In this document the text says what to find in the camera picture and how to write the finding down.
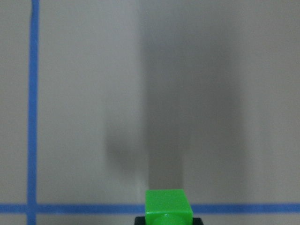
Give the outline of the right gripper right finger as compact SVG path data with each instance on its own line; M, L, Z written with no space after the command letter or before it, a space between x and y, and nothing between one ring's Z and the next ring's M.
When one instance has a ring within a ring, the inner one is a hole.
M192 225L203 225L203 221L199 217L194 217Z

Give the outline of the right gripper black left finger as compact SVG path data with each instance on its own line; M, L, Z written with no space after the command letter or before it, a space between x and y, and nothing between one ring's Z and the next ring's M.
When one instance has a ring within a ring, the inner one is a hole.
M145 217L135 217L134 225L145 225Z

